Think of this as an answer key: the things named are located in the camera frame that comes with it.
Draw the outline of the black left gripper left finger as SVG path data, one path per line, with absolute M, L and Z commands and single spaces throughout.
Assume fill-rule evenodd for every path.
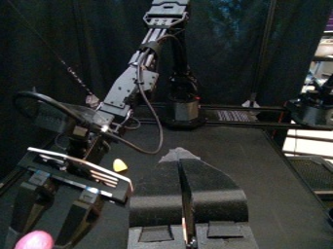
M 161 161 L 137 183 L 130 201 L 127 249 L 185 249 L 176 161 Z

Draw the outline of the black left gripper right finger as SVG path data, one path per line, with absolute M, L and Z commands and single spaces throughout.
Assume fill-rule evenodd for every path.
M 260 249 L 249 224 L 245 192 L 216 167 L 178 163 L 186 249 Z

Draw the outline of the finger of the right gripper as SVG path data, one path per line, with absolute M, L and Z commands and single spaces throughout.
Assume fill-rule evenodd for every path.
M 57 247 L 74 247 L 95 226 L 103 209 L 102 196 L 85 190 L 71 210 L 57 238 Z
M 34 228 L 46 210 L 53 206 L 58 184 L 51 174 L 36 171 L 19 187 L 15 200 L 8 239 L 19 239 Z

